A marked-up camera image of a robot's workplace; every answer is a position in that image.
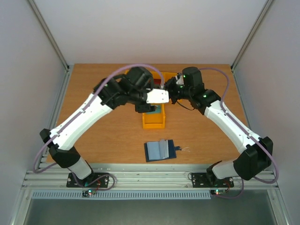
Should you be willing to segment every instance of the wire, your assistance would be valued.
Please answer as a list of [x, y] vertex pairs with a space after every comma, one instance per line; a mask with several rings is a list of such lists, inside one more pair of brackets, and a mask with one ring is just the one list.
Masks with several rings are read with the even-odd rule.
[[84, 108], [82, 108], [81, 112], [78, 112], [75, 116], [73, 116], [58, 132], [58, 135], [54, 135], [52, 138], [50, 138], [43, 146], [42, 148], [38, 151], [37, 155], [34, 158], [34, 163], [33, 163], [33, 172], [34, 173], [42, 173], [45, 170], [49, 169], [50, 167], [56, 165], [57, 163], [53, 163], [47, 167], [45, 167], [42, 170], [37, 170], [36, 169], [36, 164], [38, 162], [38, 159], [40, 158], [41, 154], [43, 153], [43, 151], [46, 149], [46, 147], [48, 146], [48, 144], [50, 144], [57, 136], [59, 136], [59, 134], [65, 129], [67, 128], [67, 126], [69, 126], [81, 113], [83, 113], [89, 106], [90, 104], [95, 100], [95, 98], [97, 98], [99, 92], [104, 88], [104, 86], [107, 84], [107, 82], [109, 82], [114, 76], [117, 76], [120, 72], [126, 70], [126, 69], [130, 69], [132, 67], [146, 67], [146, 68], [150, 68], [153, 69], [155, 72], [157, 72], [161, 78], [161, 87], [164, 86], [165, 83], [165, 79], [164, 76], [162, 75], [162, 73], [155, 67], [148, 65], [148, 64], [143, 64], [143, 63], [136, 63], [136, 64], [130, 64], [124, 67], [121, 67], [117, 70], [115, 70], [113, 73], [111, 73], [107, 78], [105, 78], [105, 80], [100, 84], [100, 86], [98, 87], [98, 89], [96, 90], [96, 92], [94, 93], [93, 97], [90, 99], [90, 101], [85, 105]]
[[278, 180], [278, 177], [279, 177], [279, 171], [278, 171], [278, 166], [277, 166], [277, 163], [275, 161], [275, 159], [273, 158], [273, 156], [266, 150], [265, 147], [262, 146], [262, 144], [260, 144], [253, 136], [250, 135], [250, 133], [245, 129], [243, 128], [238, 121], [235, 120], [235, 118], [233, 116], [231, 116], [230, 114], [227, 113], [225, 107], [223, 106], [223, 102], [224, 102], [224, 98], [228, 92], [228, 89], [229, 89], [229, 83], [230, 83], [230, 80], [229, 80], [229, 77], [226, 73], [224, 73], [222, 70], [220, 69], [217, 69], [217, 68], [212, 68], [212, 67], [205, 67], [205, 68], [199, 68], [199, 70], [215, 70], [215, 71], [218, 71], [220, 72], [221, 74], [223, 74], [227, 80], [227, 85], [226, 85], [226, 89], [221, 97], [221, 101], [220, 101], [220, 106], [221, 106], [221, 109], [224, 111], [224, 113], [252, 140], [254, 141], [254, 143], [256, 143], [262, 150], [263, 152], [269, 157], [269, 159], [272, 161], [273, 165], [274, 165], [274, 168], [275, 168], [275, 178], [271, 181], [268, 181], [268, 180], [262, 180], [258, 177], [254, 177], [256, 180], [262, 182], [262, 183], [266, 183], [266, 184], [273, 184], [275, 183], [277, 180]]
[[189, 89], [188, 89], [188, 96], [190, 97], [190, 99], [193, 99], [192, 95], [191, 95], [191, 89], [192, 89], [192, 87], [189, 87]]
[[188, 151], [188, 152], [191, 152], [190, 147], [185, 147], [185, 148], [181, 149], [181, 151]]
[[192, 172], [189, 172], [189, 173], [188, 173], [187, 178], [188, 178], [189, 180], [192, 180]]
[[107, 187], [107, 188], [100, 188], [99, 191], [108, 191], [108, 190], [112, 189], [112, 188], [115, 186], [116, 180], [117, 180], [117, 178], [116, 178], [114, 175], [112, 175], [112, 174], [104, 174], [104, 175], [102, 175], [102, 176], [100, 176], [100, 177], [97, 177], [97, 179], [95, 179], [94, 181], [92, 181], [91, 183], [89, 183], [87, 186], [82, 186], [82, 185], [78, 182], [78, 179], [77, 179], [75, 173], [73, 173], [72, 171], [71, 171], [71, 173], [72, 173], [72, 175], [73, 175], [73, 177], [74, 177], [75, 182], [76, 182], [77, 185], [78, 185], [79, 187], [81, 187], [81, 188], [88, 188], [89, 185], [95, 183], [96, 181], [98, 181], [99, 179], [101, 179], [101, 178], [103, 178], [103, 177], [111, 177], [111, 178], [112, 178], [112, 185], [111, 185], [110, 187]]
[[227, 190], [225, 191], [225, 193], [227, 193], [230, 190], [230, 184], [226, 180], [223, 181], [225, 184], [227, 184]]
[[180, 105], [181, 107], [183, 107], [183, 108], [189, 110], [189, 111], [193, 111], [193, 110], [195, 109], [195, 108], [189, 109], [189, 108], [187, 108], [186, 106], [184, 106], [183, 104], [179, 103], [178, 101], [176, 101], [176, 103], [177, 103], [178, 105]]
[[236, 198], [239, 198], [243, 193], [244, 193], [244, 180], [241, 179], [242, 181], [242, 188], [239, 192], [238, 195], [236, 196], [223, 196], [223, 195], [211, 195], [211, 196], [214, 196], [214, 197], [219, 197], [219, 198], [225, 198], [225, 199], [236, 199]]
[[96, 189], [96, 191], [98, 191], [98, 189], [99, 189], [100, 185], [101, 185], [101, 182], [100, 182], [100, 181], [98, 181], [98, 186], [97, 186], [97, 189]]

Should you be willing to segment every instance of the orange bin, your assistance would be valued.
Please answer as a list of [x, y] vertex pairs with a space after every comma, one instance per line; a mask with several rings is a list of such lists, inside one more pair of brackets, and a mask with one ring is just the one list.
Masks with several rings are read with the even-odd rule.
[[[157, 72], [152, 72], [153, 78], [155, 82], [161, 81], [161, 77], [158, 75]], [[169, 72], [162, 72], [162, 75], [165, 79], [165, 82], [172, 78], [173, 76], [176, 76], [177, 73], [169, 73]], [[160, 107], [160, 112], [158, 113], [143, 113], [142, 114], [142, 127], [144, 129], [162, 129], [165, 128], [165, 105], [164, 104], [154, 104], [158, 107]]]

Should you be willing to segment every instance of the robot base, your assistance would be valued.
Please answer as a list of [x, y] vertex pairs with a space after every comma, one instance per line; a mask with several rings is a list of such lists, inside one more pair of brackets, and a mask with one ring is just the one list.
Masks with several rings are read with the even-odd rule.
[[205, 172], [191, 172], [190, 176], [193, 188], [227, 188], [228, 185], [231, 188], [234, 187], [234, 183], [231, 177], [227, 177], [223, 180], [217, 180], [212, 186], [210, 185]]
[[[93, 177], [91, 177], [89, 180], [95, 180], [97, 177], [100, 177], [102, 175], [106, 175], [109, 174], [107, 172], [94, 172], [93, 173]], [[99, 183], [96, 181], [95, 183], [89, 185], [86, 188], [97, 188], [99, 186], [99, 188], [107, 188], [108, 187], [108, 182], [109, 182], [109, 176], [107, 177], [102, 177], [99, 179], [100, 181], [100, 186]], [[67, 187], [68, 188], [79, 188], [77, 182], [75, 181], [72, 173], [69, 173], [68, 177], [67, 177]]]

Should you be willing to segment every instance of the gray wall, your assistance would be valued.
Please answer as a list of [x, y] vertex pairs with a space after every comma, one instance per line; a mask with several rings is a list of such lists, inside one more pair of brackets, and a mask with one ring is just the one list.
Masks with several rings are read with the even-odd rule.
[[231, 64], [265, 2], [36, 0], [69, 64]]
[[0, 223], [7, 224], [64, 74], [26, 0], [1, 1], [0, 68]]
[[300, 222], [300, 1], [275, 0], [236, 69], [252, 129], [274, 142], [279, 187]]

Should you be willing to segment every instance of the wooden table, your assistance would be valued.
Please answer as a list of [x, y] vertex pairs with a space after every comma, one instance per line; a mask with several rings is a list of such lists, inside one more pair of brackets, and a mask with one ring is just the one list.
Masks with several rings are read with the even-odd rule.
[[[123, 64], [75, 64], [61, 113], [60, 124], [87, 98], [98, 82]], [[162, 72], [180, 72], [189, 66], [215, 67], [226, 72], [231, 81], [225, 103], [246, 123], [240, 98], [229, 65], [153, 64]], [[205, 87], [220, 96], [226, 87], [226, 79], [216, 71], [202, 72]], [[191, 107], [184, 100], [182, 104]], [[175, 146], [189, 147], [189, 151], [177, 151], [177, 158], [155, 163], [209, 164], [219, 160], [236, 158], [238, 152], [227, 136], [197, 110], [189, 111], [179, 105], [165, 105], [165, 129], [143, 129], [142, 115], [131, 104], [120, 106], [96, 122], [76, 142], [75, 147], [89, 163], [146, 163], [144, 143], [173, 139]]]

